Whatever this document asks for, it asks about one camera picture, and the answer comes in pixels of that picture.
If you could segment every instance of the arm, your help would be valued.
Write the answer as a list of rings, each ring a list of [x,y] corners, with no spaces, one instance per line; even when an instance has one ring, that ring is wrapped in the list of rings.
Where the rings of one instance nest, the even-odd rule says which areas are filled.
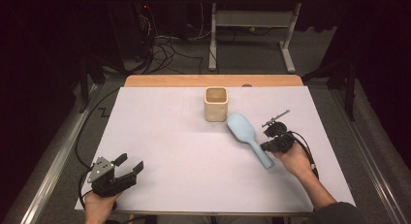
[[[336,203],[335,198],[312,173],[308,158],[298,143],[294,142],[286,153],[276,152],[273,155],[299,180],[316,210]]]
[[[104,224],[109,218],[112,206],[121,193],[102,198],[90,192],[85,195],[85,224]]]

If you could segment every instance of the sleeve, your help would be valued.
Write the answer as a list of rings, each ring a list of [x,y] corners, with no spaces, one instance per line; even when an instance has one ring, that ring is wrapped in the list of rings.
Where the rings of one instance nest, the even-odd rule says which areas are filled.
[[[365,218],[360,211],[348,203],[335,203],[311,213],[305,224],[364,224]]]

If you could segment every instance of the light blue hairbrush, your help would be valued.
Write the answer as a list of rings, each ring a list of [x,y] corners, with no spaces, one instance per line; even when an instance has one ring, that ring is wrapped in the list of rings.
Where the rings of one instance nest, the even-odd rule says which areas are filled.
[[[255,140],[256,131],[244,115],[240,113],[230,114],[227,117],[227,124],[239,141],[248,143],[252,146],[254,152],[257,154],[266,169],[274,165],[269,156],[266,155],[260,148],[260,145],[257,144]]]

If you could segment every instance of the wire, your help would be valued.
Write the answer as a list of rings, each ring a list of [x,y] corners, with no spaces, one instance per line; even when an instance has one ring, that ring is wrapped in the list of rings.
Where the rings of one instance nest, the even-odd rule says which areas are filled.
[[[84,161],[82,161],[81,158],[79,157],[79,139],[80,139],[81,134],[82,134],[82,132],[83,132],[83,130],[84,130],[84,126],[87,124],[88,119],[90,118],[91,114],[94,113],[94,111],[99,107],[99,105],[100,105],[103,101],[105,101],[109,96],[111,96],[114,92],[118,91],[119,89],[120,89],[120,88],[116,88],[115,90],[109,92],[109,94],[107,94],[105,97],[103,97],[103,98],[97,103],[97,105],[90,111],[90,113],[88,114],[87,118],[84,120],[84,123],[82,124],[82,126],[81,126],[81,128],[80,128],[80,130],[79,130],[79,134],[78,134],[78,137],[77,137],[77,139],[76,139],[76,144],[75,144],[75,154],[76,154],[76,157],[77,157],[77,159],[79,160],[79,162],[80,162],[85,168],[87,168],[87,169],[90,169],[91,167],[88,166],[86,163],[84,163]]]
[[[207,37],[210,33],[211,33],[211,31],[208,31],[208,32],[205,33],[203,36],[199,36],[199,37],[196,37],[196,38],[189,38],[188,40],[200,40],[200,39],[202,39],[202,38]]]
[[[87,193],[89,193],[89,192],[91,192],[91,191],[88,191],[88,192],[86,192],[84,195],[81,195],[81,186],[82,186],[83,183],[84,183],[85,177],[86,177],[87,174],[88,174],[89,172],[91,172],[91,171],[92,171],[92,168],[87,169],[85,172],[83,172],[83,173],[81,174],[81,177],[79,178],[79,184],[78,184],[79,202],[81,203],[81,206],[82,206],[82,208],[83,208],[84,210],[85,210],[85,203],[84,203],[83,197],[84,197]]]
[[[185,54],[183,54],[183,53],[178,52],[178,51],[173,47],[173,40],[172,40],[172,39],[174,39],[174,37],[164,36],[164,35],[163,35],[163,36],[158,36],[157,39],[159,39],[159,40],[165,39],[166,42],[156,45],[155,47],[156,47],[156,48],[159,48],[160,50],[155,51],[153,54],[154,54],[154,56],[156,56],[156,55],[158,55],[159,53],[164,53],[164,57],[161,58],[161,59],[155,58],[154,61],[155,61],[156,63],[158,63],[159,66],[157,66],[157,68],[155,68],[155,69],[153,69],[153,70],[151,70],[151,71],[149,71],[149,72],[146,72],[145,74],[153,74],[153,73],[158,72],[158,71],[160,71],[160,70],[163,70],[163,69],[165,69],[165,68],[167,68],[167,69],[169,69],[169,70],[171,70],[171,71],[174,71],[174,72],[176,72],[176,73],[179,73],[179,74],[184,74],[184,73],[182,73],[182,72],[179,72],[178,70],[175,70],[175,69],[169,67],[169,66],[172,64],[173,59],[174,59],[174,57],[175,57],[176,55],[183,56],[183,57],[186,57],[186,58],[199,59],[199,60],[200,60],[200,63],[199,63],[199,72],[200,72],[201,66],[202,66],[203,60],[204,60],[202,57],[200,57],[200,56],[189,56],[189,55],[185,55]]]
[[[202,36],[203,28],[204,28],[204,25],[205,25],[205,14],[204,14],[204,9],[203,9],[203,3],[200,3],[200,8],[202,10],[202,28],[201,28],[199,36],[197,38],[200,38]]]
[[[109,71],[109,70],[103,68],[103,72],[106,75],[109,75],[109,76],[112,76],[112,77],[117,77],[117,76],[119,76],[119,77],[128,77],[128,76],[131,76],[131,75],[135,75],[137,71],[140,71],[140,70],[143,70],[143,69],[149,67],[151,65],[152,59],[153,59],[153,57],[152,57],[152,53],[150,51],[148,53],[147,57],[142,62],[142,64],[136,66],[135,68],[133,68],[131,70],[125,70],[125,72],[123,72],[123,71],[119,72],[118,70],[116,70],[117,72],[112,72],[112,71]]]
[[[212,53],[211,49],[208,49],[209,54],[214,58],[215,60],[215,70],[217,71],[217,75],[220,75],[220,69],[218,68],[218,62],[217,62],[217,58],[214,56],[214,54]]]
[[[312,154],[311,154],[311,150],[309,149],[308,144],[307,144],[307,141],[302,137],[302,135],[300,135],[299,133],[294,132],[294,131],[284,132],[284,131],[281,131],[281,130],[277,130],[277,132],[278,132],[278,133],[281,133],[281,134],[285,134],[285,135],[293,138],[297,143],[299,143],[299,145],[302,147],[302,149],[304,150],[305,154],[307,155],[308,161],[309,161],[309,163],[310,163],[310,165],[311,165],[311,170],[312,170],[312,172],[314,173],[314,175],[315,175],[317,178],[320,178],[320,176],[319,176],[319,174],[318,174],[317,167],[315,166],[314,158],[313,158],[313,156],[312,156]],[[298,138],[296,138],[293,134],[296,134],[296,135],[298,135],[300,138],[302,138],[302,140],[305,142],[305,144],[303,144],[303,143],[302,143]]]
[[[154,14],[153,14],[153,12],[151,11],[150,6],[149,6],[148,4],[146,4],[146,6],[147,6],[147,9],[150,11],[151,19],[153,20],[154,30],[155,30],[156,36],[158,37],[158,31],[157,31],[157,26],[156,26],[156,24],[155,24]]]
[[[139,18],[143,19],[143,26],[142,26],[142,30],[144,30],[144,28],[147,26],[147,34],[145,36],[145,40],[150,36],[150,32],[151,32],[151,23],[150,20],[148,20],[147,17],[139,14]]]

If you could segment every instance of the human hand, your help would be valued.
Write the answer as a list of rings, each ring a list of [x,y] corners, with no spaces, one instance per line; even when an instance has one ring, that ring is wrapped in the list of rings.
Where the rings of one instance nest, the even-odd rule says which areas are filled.
[[[84,197],[85,223],[102,224],[109,218],[112,206],[121,193],[112,197],[102,198],[94,192],[89,192]]]
[[[296,177],[301,177],[307,173],[312,174],[308,157],[301,145],[297,142],[286,152],[275,152],[272,155],[281,160],[285,169]]]

